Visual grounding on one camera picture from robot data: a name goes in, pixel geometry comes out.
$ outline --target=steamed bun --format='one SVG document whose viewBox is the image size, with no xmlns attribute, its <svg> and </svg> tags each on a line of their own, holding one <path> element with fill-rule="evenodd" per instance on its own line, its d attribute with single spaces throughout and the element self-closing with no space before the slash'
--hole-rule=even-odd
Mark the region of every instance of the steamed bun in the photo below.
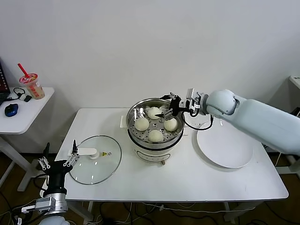
<svg viewBox="0 0 300 225">
<path fill-rule="evenodd" d="M 164 122 L 164 127 L 167 131 L 175 131 L 177 130 L 177 127 L 178 127 L 178 122 L 175 118 L 171 119 L 171 120 L 166 120 Z"/>
<path fill-rule="evenodd" d="M 139 131 L 147 130 L 148 127 L 149 121 L 144 117 L 140 117 L 135 121 L 135 128 Z"/>
<path fill-rule="evenodd" d="M 148 134 L 149 141 L 151 142 L 162 142 L 164 140 L 163 133 L 159 130 L 152 130 Z"/>
<path fill-rule="evenodd" d="M 161 114 L 161 110 L 157 107 L 151 107 L 149 110 L 148 110 L 148 116 L 150 119 L 153 119 L 153 120 L 156 120 L 158 119 L 159 117 L 156 116 L 156 114 Z"/>
</svg>

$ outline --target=white wall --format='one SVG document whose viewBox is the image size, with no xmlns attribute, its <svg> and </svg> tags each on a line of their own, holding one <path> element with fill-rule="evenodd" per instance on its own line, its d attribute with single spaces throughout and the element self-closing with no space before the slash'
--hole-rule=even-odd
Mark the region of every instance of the white wall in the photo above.
<svg viewBox="0 0 300 225">
<path fill-rule="evenodd" d="M 300 70 L 299 8 L 298 0 L 2 0 L 8 80 L 17 84 L 20 62 L 56 91 L 27 133 L 6 138 L 20 151 L 47 141 L 58 151 L 79 108 L 129 107 L 190 87 L 269 102 Z"/>
</svg>

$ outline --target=table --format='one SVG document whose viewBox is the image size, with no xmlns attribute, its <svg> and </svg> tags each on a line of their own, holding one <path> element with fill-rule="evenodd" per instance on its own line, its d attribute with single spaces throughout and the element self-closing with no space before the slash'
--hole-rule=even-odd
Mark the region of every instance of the table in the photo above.
<svg viewBox="0 0 300 225">
<path fill-rule="evenodd" d="M 235 201 L 246 202 L 238 207 L 239 210 L 245 210 L 265 200 L 288 197 L 266 151 L 255 140 L 251 161 L 240 169 L 222 168 L 205 158 L 196 142 L 196 131 L 193 130 L 182 138 L 164 166 L 142 161 L 133 151 L 127 130 L 120 128 L 120 118 L 127 111 L 124 108 L 84 108 L 78 111 L 56 160 L 68 158 L 74 139 L 79 143 L 93 135 L 108 135 L 117 140 L 121 146 L 122 159 L 115 174 L 96 185 L 82 185 L 67 174 L 67 200 L 183 203 Z M 204 116 L 197 117 L 198 122 L 207 120 Z M 242 213 L 228 212 L 225 219 L 229 221 Z"/>
<path fill-rule="evenodd" d="M 10 90 L 12 92 L 12 94 L 10 94 L 10 97 L 16 98 L 16 94 L 13 92 L 13 88 L 10 88 Z M 4 102 L 2 103 L 2 105 L 0 105 L 0 135 L 20 135 L 28 130 L 35 118 L 38 116 L 38 114 L 41 112 L 43 107 L 46 105 L 46 103 L 54 93 L 53 88 L 43 88 L 43 90 L 45 92 L 45 97 L 40 100 L 31 99 L 27 103 L 21 100 L 14 100 Z M 5 107 L 13 103 L 17 103 L 19 105 L 18 113 L 13 117 L 5 116 Z M 26 174 L 18 187 L 18 191 L 24 191 L 30 179 L 39 174 L 39 171 L 35 169 L 37 161 L 34 160 L 34 162 L 30 164 L 2 137 L 0 137 L 0 150 L 13 160 L 13 162 L 9 165 L 4 175 L 0 179 L 0 187 L 14 167 L 15 163 L 17 163 L 22 169 L 26 171 Z"/>
</svg>

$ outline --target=cup lid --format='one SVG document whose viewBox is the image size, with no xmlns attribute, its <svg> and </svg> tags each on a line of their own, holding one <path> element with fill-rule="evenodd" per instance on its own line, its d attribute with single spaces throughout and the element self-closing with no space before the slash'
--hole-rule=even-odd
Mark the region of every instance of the cup lid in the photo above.
<svg viewBox="0 0 300 225">
<path fill-rule="evenodd" d="M 22 76 L 20 79 L 19 79 L 19 82 L 20 83 L 30 83 L 34 80 L 36 80 L 38 78 L 38 75 L 37 74 L 28 74 L 29 77 L 26 77 L 26 76 Z"/>
<path fill-rule="evenodd" d="M 78 162 L 70 171 L 71 177 L 81 184 L 98 184 L 117 170 L 121 162 L 121 147 L 112 137 L 99 135 L 85 139 L 78 148 L 93 148 L 99 153 L 99 157 L 81 155 Z"/>
</svg>

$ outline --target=floor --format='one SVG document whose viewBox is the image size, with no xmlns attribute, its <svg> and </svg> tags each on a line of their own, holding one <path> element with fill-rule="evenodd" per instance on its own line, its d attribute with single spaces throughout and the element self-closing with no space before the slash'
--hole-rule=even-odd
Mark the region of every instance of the floor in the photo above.
<svg viewBox="0 0 300 225">
<path fill-rule="evenodd" d="M 37 156 L 25 156 L 29 161 Z M 273 162 L 276 161 L 277 156 L 271 156 Z M 10 164 L 11 160 L 7 158 L 5 155 L 0 154 L 0 177 L 5 172 L 6 168 Z M 278 163 L 279 166 L 288 165 L 288 162 L 285 160 L 284 157 L 280 158 Z M 11 207 L 14 207 L 19 204 L 26 204 L 33 199 L 39 198 L 39 190 L 30 182 L 29 186 L 27 187 L 25 192 L 17 192 L 17 187 L 24 175 L 24 171 L 17 165 L 14 166 L 13 170 L 11 171 L 10 175 L 6 179 L 5 183 L 0 188 L 0 191 L 3 195 L 7 198 Z M 300 181 L 296 175 L 282 175 L 281 176 L 283 182 L 285 183 L 288 191 L 289 197 L 284 200 L 279 201 L 272 201 L 269 202 L 268 205 L 271 207 L 273 211 L 275 211 L 279 216 L 285 218 L 289 221 L 293 221 L 296 224 L 300 224 Z M 38 180 L 38 184 L 42 185 L 44 182 L 43 179 Z M 84 206 L 87 208 L 88 203 L 83 202 Z M 235 207 L 237 203 L 233 202 L 230 203 L 231 207 Z M 222 203 L 197 203 L 191 208 L 183 208 L 176 203 L 167 203 L 167 207 L 173 209 L 183 209 L 183 210 L 206 210 L 206 211 L 217 211 L 217 210 L 224 210 L 224 205 Z M 147 206 L 147 210 L 151 211 L 152 207 Z M 4 201 L 3 197 L 0 196 L 0 214 L 6 212 L 8 210 L 8 206 Z M 122 203 L 115 203 L 115 202 L 105 202 L 105 203 L 94 203 L 93 207 L 93 215 L 95 216 L 94 222 L 96 222 L 96 218 L 100 214 L 100 210 L 102 211 L 102 215 L 104 218 L 108 219 L 111 218 L 114 221 L 124 221 L 128 216 L 128 211 L 126 211 L 124 205 Z M 146 206 L 142 203 L 133 203 L 132 205 L 132 216 L 133 219 L 137 218 L 136 212 L 138 215 L 143 215 L 146 213 Z M 83 219 L 76 215 L 74 212 L 69 210 L 64 217 L 66 220 L 72 220 L 77 225 L 83 224 Z M 208 213 L 193 213 L 193 212 L 172 212 L 169 210 L 159 211 L 159 209 L 153 210 L 152 213 L 146 215 L 147 218 L 151 219 L 148 221 L 147 219 L 140 218 L 133 222 L 134 225 L 229 225 L 230 223 L 226 223 L 223 220 L 223 213 L 217 214 L 208 214 Z M 254 219 L 259 219 L 264 221 L 259 222 L 255 221 Z M 8 214 L 4 215 L 2 218 L 0 217 L 0 225 L 8 225 L 10 217 Z M 39 220 L 32 223 L 33 225 L 38 224 Z M 240 216 L 239 221 L 236 220 L 236 224 L 241 225 L 289 225 L 288 223 L 279 217 L 277 217 L 274 213 L 270 211 L 268 206 L 263 203 L 256 207 L 254 210 L 245 213 L 244 215 Z"/>
</svg>

